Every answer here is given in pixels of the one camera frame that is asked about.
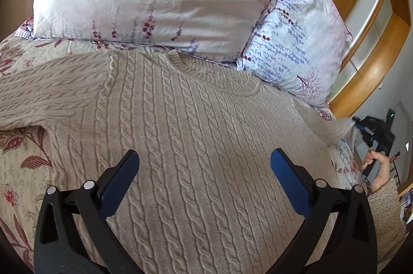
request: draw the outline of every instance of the cable knit pattern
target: cable knit pattern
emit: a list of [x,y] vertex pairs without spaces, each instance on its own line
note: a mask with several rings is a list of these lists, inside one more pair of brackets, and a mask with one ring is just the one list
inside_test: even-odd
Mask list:
[[[272,173],[272,150],[337,184],[327,144],[299,111],[247,72],[176,52],[72,55],[0,78],[0,130],[44,126],[61,190],[97,179],[128,149],[139,153],[138,177],[108,223],[148,274],[270,268],[303,221]],[[317,125],[325,138],[345,126]]]

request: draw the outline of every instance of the bed sheet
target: bed sheet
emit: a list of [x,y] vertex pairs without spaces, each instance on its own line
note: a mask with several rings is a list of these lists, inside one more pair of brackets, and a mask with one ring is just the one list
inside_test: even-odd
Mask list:
[[[0,44],[0,76],[28,70],[67,54],[105,50],[168,51],[163,47],[69,39],[30,41],[13,35]],[[334,119],[327,106],[314,109],[323,119]],[[47,155],[48,145],[47,132],[39,126],[0,132],[0,175],[3,176],[0,223],[14,249],[30,268],[33,267],[38,212],[53,173],[53,161]],[[345,140],[331,146],[330,154],[340,187],[349,189],[362,184],[361,174]]]

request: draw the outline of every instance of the silver bolt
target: silver bolt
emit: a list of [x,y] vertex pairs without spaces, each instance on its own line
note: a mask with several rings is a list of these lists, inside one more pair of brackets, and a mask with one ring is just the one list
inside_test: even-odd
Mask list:
[[355,190],[356,192],[358,192],[359,194],[362,194],[362,193],[364,192],[363,187],[362,187],[361,185],[359,185],[359,184],[357,184],[357,185],[354,187],[354,190]]
[[327,186],[327,182],[323,179],[318,179],[315,181],[315,185],[319,188],[325,188]]
[[92,189],[92,188],[94,187],[94,181],[86,181],[86,182],[83,184],[83,187],[84,187],[86,190]]
[[55,186],[48,187],[47,193],[49,195],[54,194],[55,192],[56,192],[56,187]]

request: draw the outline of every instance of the sweater collar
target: sweater collar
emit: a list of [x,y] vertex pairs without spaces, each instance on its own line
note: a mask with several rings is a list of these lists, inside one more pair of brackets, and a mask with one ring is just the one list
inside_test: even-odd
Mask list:
[[166,58],[181,75],[222,92],[255,95],[261,88],[261,80],[250,72],[236,71],[177,51],[166,54]]

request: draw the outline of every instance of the blue floral pillow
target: blue floral pillow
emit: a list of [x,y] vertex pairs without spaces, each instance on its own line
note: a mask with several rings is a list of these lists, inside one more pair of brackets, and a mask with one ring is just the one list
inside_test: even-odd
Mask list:
[[332,0],[272,1],[275,6],[256,24],[237,69],[322,106],[351,35]]

